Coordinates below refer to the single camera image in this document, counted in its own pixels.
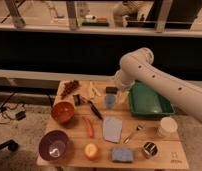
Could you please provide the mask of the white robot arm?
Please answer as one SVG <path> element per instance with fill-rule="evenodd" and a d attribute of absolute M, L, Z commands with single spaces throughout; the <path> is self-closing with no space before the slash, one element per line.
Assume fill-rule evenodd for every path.
<path fill-rule="evenodd" d="M 154 54 L 146 47 L 123 55 L 114 75 L 116 87 L 129 90 L 139 80 L 202 123 L 202 88 L 160 71 L 153 62 Z"/>

